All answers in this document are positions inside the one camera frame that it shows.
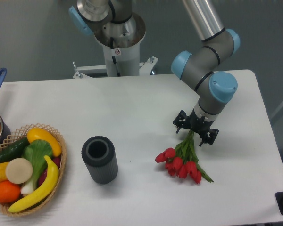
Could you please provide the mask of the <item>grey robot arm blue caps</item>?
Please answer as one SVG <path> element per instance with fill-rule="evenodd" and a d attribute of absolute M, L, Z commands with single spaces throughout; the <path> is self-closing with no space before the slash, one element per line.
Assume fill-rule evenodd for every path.
<path fill-rule="evenodd" d="M 199 100 L 191 114 L 181 111 L 173 123 L 178 129 L 199 134 L 203 144 L 211 145 L 218 135 L 211 126 L 238 88 L 232 74 L 214 69 L 237 51 L 240 37 L 223 26 L 211 1 L 185 0 L 183 5 L 202 48 L 195 54 L 178 54 L 171 71 L 199 95 Z M 79 0 L 68 13 L 81 33 L 93 35 L 103 47 L 109 77 L 141 74 L 139 45 L 146 28 L 132 11 L 131 1 Z"/>

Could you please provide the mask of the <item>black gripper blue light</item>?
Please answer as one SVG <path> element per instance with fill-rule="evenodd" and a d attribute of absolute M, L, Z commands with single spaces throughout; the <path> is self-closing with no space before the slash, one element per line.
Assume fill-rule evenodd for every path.
<path fill-rule="evenodd" d="M 218 129 L 211 128 L 214 122 L 214 120 L 206 119 L 204 115 L 198 116 L 195 109 L 193 109 L 190 116 L 181 110 L 174 119 L 173 124 L 177 128 L 176 134 L 179 133 L 180 129 L 191 129 L 195 133 L 198 133 L 201 138 L 199 147 L 201 147 L 203 144 L 213 145 L 219 133 Z"/>

